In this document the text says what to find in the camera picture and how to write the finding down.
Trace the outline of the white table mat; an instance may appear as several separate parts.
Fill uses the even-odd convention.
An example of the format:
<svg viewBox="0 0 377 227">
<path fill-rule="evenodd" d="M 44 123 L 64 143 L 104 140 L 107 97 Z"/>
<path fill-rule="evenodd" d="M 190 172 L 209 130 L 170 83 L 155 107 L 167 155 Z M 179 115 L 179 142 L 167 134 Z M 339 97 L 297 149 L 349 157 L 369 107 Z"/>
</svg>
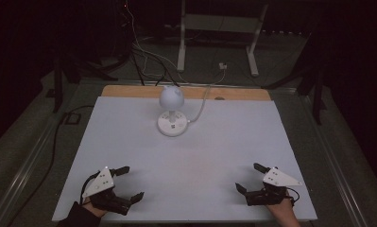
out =
<svg viewBox="0 0 377 227">
<path fill-rule="evenodd" d="M 53 219 L 78 200 L 86 179 L 107 166 L 129 166 L 115 178 L 115 193 L 144 192 L 126 216 L 108 222 L 253 222 L 271 218 L 263 206 L 248 206 L 235 188 L 262 188 L 254 163 L 302 178 L 282 120 L 272 101 L 186 100 L 183 112 L 198 120 L 177 137 L 156 126 L 162 108 L 155 98 L 97 99 Z"/>
</svg>

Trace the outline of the black floor box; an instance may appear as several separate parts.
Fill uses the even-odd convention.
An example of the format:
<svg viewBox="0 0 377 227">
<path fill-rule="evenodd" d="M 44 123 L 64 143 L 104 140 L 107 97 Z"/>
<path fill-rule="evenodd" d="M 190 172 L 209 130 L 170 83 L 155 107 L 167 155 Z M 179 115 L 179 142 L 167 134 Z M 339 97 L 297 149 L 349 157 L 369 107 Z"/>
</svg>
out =
<svg viewBox="0 0 377 227">
<path fill-rule="evenodd" d="M 65 125 L 78 125 L 81 119 L 80 113 L 68 113 L 65 116 Z"/>
</svg>

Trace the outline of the person's right hand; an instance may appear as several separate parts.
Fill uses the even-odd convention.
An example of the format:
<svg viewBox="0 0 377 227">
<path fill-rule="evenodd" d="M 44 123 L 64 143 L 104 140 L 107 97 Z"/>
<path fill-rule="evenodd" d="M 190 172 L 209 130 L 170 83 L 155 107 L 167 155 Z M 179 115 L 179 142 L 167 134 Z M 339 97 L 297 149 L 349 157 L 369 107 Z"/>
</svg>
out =
<svg viewBox="0 0 377 227">
<path fill-rule="evenodd" d="M 289 195 L 286 195 L 279 204 L 267 205 L 266 208 L 281 227 L 300 227 Z"/>
</svg>

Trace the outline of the white round desk lamp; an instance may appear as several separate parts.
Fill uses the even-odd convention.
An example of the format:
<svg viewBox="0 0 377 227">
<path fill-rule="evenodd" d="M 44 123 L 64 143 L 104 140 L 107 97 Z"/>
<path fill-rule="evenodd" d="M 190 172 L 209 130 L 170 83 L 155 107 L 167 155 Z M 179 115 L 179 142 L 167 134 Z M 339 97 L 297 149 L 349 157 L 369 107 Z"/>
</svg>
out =
<svg viewBox="0 0 377 227">
<path fill-rule="evenodd" d="M 159 98 L 164 112 L 158 117 L 158 130 L 166 136 L 182 135 L 188 127 L 188 119 L 180 108 L 184 105 L 184 95 L 177 86 L 164 86 Z"/>
</svg>

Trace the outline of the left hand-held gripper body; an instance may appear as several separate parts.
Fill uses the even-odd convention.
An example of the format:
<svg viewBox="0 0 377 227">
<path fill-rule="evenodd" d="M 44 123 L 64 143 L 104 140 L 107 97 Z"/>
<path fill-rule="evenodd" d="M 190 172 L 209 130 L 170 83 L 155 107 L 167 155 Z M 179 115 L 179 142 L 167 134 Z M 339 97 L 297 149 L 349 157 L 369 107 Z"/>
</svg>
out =
<svg viewBox="0 0 377 227">
<path fill-rule="evenodd" d="M 81 188 L 81 201 L 90 198 L 94 207 L 125 216 L 132 203 L 115 195 L 115 176 L 111 175 L 110 170 L 105 166 L 86 180 Z"/>
</svg>

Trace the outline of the black tripod stand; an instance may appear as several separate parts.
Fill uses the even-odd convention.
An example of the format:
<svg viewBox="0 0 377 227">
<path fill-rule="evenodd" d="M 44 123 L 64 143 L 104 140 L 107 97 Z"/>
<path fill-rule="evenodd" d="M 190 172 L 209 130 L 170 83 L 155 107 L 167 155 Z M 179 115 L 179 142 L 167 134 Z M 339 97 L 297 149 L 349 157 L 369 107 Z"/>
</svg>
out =
<svg viewBox="0 0 377 227">
<path fill-rule="evenodd" d="M 54 113 L 59 111 L 63 102 L 63 80 L 66 79 L 69 83 L 74 84 L 79 83 L 81 80 L 81 76 L 78 72 L 79 68 L 87 70 L 97 78 L 107 81 L 116 81 L 116 78 L 105 74 L 72 53 L 56 51 L 54 53 L 53 66 L 54 88 L 49 90 L 47 95 L 54 98 Z"/>
<path fill-rule="evenodd" d="M 300 96 L 308 96 L 313 92 L 312 117 L 318 125 L 321 124 L 320 111 L 322 109 L 322 90 L 324 68 L 326 64 L 322 62 L 313 63 L 305 66 L 297 72 L 291 73 L 288 76 L 279 79 L 271 84 L 263 85 L 263 89 L 274 90 L 291 80 L 301 78 L 300 85 L 296 91 Z"/>
</svg>

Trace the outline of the white metal stand frame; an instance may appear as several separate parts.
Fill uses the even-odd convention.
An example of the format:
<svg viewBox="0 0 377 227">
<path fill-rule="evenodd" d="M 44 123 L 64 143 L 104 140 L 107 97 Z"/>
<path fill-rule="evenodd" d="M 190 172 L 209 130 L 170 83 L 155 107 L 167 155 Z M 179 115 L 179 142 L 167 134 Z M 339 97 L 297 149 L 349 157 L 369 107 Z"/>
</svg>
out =
<svg viewBox="0 0 377 227">
<path fill-rule="evenodd" d="M 185 33 L 186 30 L 223 31 L 251 33 L 252 42 L 246 47 L 248 66 L 253 77 L 259 76 L 254 50 L 263 28 L 268 3 L 261 5 L 259 14 L 254 18 L 238 16 L 204 15 L 186 12 L 186 0 L 181 0 L 180 10 L 180 48 L 177 60 L 177 71 L 182 73 L 185 68 Z"/>
</svg>

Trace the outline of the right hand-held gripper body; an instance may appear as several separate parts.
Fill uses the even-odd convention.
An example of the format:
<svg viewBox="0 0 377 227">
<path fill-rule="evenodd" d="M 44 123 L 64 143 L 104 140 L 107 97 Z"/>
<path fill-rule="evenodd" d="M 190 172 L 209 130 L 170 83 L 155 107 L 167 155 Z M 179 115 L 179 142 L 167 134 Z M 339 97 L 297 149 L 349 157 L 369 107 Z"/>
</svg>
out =
<svg viewBox="0 0 377 227">
<path fill-rule="evenodd" d="M 279 204 L 288 195 L 287 191 L 290 190 L 291 186 L 300 185 L 301 182 L 299 180 L 273 167 L 264 174 L 264 187 L 258 191 L 248 191 L 244 197 L 248 206 Z M 296 193 L 297 197 L 289 196 L 292 205 L 300 198 L 300 194 L 296 190 L 293 190 L 293 192 Z"/>
</svg>

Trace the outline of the person's left hand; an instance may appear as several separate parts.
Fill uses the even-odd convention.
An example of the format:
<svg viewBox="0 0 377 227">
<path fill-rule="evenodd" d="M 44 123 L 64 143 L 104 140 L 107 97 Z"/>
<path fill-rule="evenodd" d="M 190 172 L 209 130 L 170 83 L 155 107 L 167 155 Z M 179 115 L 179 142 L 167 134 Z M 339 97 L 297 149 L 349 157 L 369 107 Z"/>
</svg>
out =
<svg viewBox="0 0 377 227">
<path fill-rule="evenodd" d="M 94 214 L 98 218 L 102 218 L 107 214 L 106 210 L 101 210 L 99 208 L 94 207 L 93 204 L 91 203 L 90 198 L 86 198 L 84 200 L 84 202 L 82 203 L 82 207 L 90 211 L 92 214 Z"/>
</svg>

